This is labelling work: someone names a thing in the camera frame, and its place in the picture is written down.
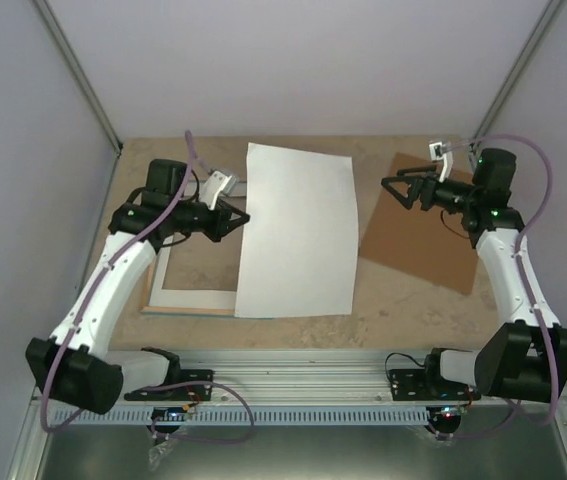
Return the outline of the brown cardboard backing board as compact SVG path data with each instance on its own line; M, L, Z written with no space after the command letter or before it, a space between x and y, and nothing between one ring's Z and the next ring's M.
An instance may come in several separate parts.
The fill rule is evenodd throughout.
M462 295L472 292L478 256L461 217L415 203L405 209L382 189L363 235L359 256Z

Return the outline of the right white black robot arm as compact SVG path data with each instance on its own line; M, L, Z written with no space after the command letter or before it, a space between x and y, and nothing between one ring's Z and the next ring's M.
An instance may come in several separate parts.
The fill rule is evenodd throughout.
M401 169L382 187L406 209L418 204L461 215L461 225L492 287L500 326L479 350L435 348L423 364L422 387L434 399L467 388L491 396L555 404L567 381L567 328L544 298L528 253L527 223L509 204L516 157L484 149L470 182L453 180L441 143L432 163Z

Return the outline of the sunflower photo print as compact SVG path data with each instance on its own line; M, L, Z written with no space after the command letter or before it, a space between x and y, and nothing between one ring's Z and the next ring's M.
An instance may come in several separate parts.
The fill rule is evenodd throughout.
M359 248L353 162L251 143L239 318L349 315Z

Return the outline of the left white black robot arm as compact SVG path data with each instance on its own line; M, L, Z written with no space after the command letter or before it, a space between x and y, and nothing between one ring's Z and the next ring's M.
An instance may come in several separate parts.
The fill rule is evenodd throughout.
M226 202L238 179L224 170L198 179L189 163L155 159L143 186L117 208L99 260L68 314L46 339L32 339L27 363L42 393L81 411L107 413L126 394L152 391L170 399L181 390L177 355L145 347L109 354L110 339L142 274L161 250L201 233L212 242L248 223Z

